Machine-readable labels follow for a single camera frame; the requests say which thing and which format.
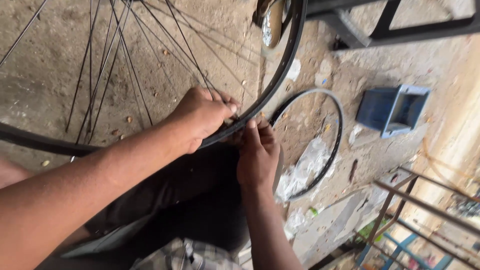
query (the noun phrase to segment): blue plastic box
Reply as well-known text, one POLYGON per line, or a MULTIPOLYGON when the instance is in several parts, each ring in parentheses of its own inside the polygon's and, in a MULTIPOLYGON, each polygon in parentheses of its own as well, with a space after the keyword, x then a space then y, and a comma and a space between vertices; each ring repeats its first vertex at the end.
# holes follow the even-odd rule
POLYGON ((390 138, 415 129, 430 89, 399 85, 365 91, 357 112, 357 122, 390 138))

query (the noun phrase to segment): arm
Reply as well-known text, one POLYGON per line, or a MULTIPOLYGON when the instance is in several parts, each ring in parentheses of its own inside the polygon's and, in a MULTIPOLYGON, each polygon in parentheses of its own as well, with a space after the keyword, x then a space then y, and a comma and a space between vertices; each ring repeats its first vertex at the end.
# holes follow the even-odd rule
POLYGON ((194 152, 236 110, 236 101, 215 97, 193 88, 160 124, 0 189, 0 268, 33 269, 114 199, 194 152))
POLYGON ((272 194, 280 144, 265 118, 250 120, 243 140, 237 178, 252 240, 253 266, 256 270, 301 270, 272 194))

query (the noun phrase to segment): black pants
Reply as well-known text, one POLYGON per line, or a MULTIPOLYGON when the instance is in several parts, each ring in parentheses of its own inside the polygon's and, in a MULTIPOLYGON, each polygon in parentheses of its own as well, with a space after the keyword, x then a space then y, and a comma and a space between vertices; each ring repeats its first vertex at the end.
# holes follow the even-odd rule
MULTIPOLYGON (((120 196, 85 226, 100 237, 146 215, 150 221, 120 248, 75 259, 50 257, 38 269, 128 269, 176 237, 230 252, 248 241, 236 172, 238 150, 224 143, 185 155, 120 196)), ((279 179, 282 159, 277 168, 279 179)))

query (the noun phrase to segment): bicycle wheel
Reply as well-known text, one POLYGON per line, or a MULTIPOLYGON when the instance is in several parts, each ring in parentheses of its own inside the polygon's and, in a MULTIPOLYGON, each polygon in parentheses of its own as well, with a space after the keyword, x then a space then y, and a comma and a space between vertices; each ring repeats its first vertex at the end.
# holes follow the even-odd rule
MULTIPOLYGON (((285 1, 272 1, 263 15, 256 16, 257 24, 268 25, 269 11, 277 4, 285 1)), ((3 15, 22 10, 25 14, 17 16, 19 21, 31 17, 16 38, 13 33, 18 33, 20 23, 5 32, 5 41, 15 40, 8 50, 0 43, 0 49, 7 51, 0 61, 4 75, 0 139, 81 157, 110 144, 113 137, 103 139, 106 136, 119 135, 115 122, 135 133, 161 121, 181 98, 179 89, 193 85, 222 90, 244 102, 238 119, 205 139, 201 147, 241 129, 285 78, 300 42, 306 0, 293 0, 283 15, 280 35, 286 42, 270 82, 262 81, 269 60, 261 51, 271 45, 265 43, 265 30, 246 19, 259 14, 261 5, 256 2, 43 0, 27 11, 22 3, 11 5, 3 15), (41 86, 38 77, 47 78, 41 86), (48 98, 35 98, 33 104, 30 98, 29 104, 23 104, 33 115, 25 120, 25 113, 15 109, 32 92, 48 98), (136 129, 128 110, 137 110, 136 129)))

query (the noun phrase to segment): plaid shirt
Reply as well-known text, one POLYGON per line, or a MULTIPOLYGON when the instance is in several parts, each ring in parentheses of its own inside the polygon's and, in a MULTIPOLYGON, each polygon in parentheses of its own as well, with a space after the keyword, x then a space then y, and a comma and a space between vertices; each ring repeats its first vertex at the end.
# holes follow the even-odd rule
POLYGON ((232 256, 218 247, 179 238, 143 260, 131 270, 242 270, 232 256))

